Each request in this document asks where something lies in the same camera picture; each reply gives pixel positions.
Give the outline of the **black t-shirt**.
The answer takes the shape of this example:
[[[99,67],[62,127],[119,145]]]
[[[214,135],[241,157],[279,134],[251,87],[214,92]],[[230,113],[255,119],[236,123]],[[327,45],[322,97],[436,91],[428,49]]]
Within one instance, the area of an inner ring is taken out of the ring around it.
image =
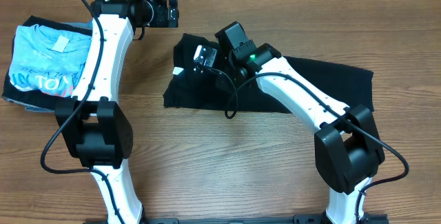
[[[174,75],[163,94],[166,108],[224,110],[232,92],[223,75],[194,71],[194,53],[199,45],[220,51],[217,42],[185,33],[174,46],[174,66],[183,71]],[[372,101],[373,72],[338,63],[287,57],[290,66],[325,94],[350,107],[364,105],[374,111]],[[238,109],[252,112],[282,112],[288,109],[273,97],[249,84],[238,92]]]

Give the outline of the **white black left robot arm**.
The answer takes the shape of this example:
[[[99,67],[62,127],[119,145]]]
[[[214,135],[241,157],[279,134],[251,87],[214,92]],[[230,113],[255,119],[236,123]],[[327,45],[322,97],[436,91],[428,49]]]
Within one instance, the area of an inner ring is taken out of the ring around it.
[[[106,223],[146,223],[128,159],[133,129],[119,106],[119,85],[127,50],[136,29],[178,27],[177,0],[94,0],[92,41],[78,85],[55,107],[61,135],[79,172],[99,187]]]

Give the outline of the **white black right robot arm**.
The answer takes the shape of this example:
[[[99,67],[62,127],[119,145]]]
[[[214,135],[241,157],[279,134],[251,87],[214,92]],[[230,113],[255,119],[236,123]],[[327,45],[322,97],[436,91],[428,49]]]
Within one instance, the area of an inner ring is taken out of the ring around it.
[[[372,112],[319,90],[273,46],[256,46],[236,21],[217,32],[216,38],[233,74],[225,86],[233,97],[254,82],[314,134],[316,168],[329,186],[329,203],[322,214],[299,214],[294,222],[388,223],[387,215],[363,210],[365,188],[385,160]]]

